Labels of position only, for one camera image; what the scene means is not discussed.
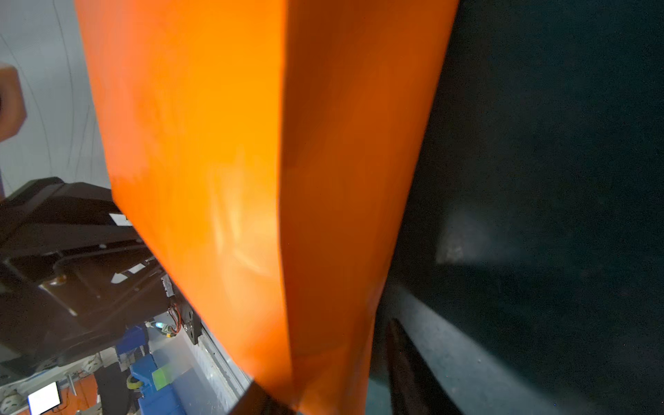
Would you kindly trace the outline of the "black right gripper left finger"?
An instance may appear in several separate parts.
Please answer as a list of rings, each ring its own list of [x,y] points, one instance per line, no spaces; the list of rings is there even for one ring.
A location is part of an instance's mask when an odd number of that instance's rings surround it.
[[[255,381],[240,397],[229,415],[295,415],[289,406],[271,397]]]

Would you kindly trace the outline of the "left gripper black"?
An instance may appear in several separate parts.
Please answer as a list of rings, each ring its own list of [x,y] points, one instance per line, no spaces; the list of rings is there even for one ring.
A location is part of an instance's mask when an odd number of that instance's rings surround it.
[[[1,373],[96,354],[169,308],[164,268],[108,188],[33,180],[1,204]]]

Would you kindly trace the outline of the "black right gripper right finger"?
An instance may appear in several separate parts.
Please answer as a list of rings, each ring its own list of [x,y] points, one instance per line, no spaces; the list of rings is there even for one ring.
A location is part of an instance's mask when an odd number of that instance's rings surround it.
[[[397,319],[388,323],[386,339],[393,414],[461,415]]]

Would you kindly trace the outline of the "orange wrapping paper sheet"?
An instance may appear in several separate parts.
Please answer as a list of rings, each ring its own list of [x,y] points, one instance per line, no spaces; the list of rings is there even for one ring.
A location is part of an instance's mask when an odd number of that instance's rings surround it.
[[[233,361],[365,410],[458,3],[79,1],[112,196]]]

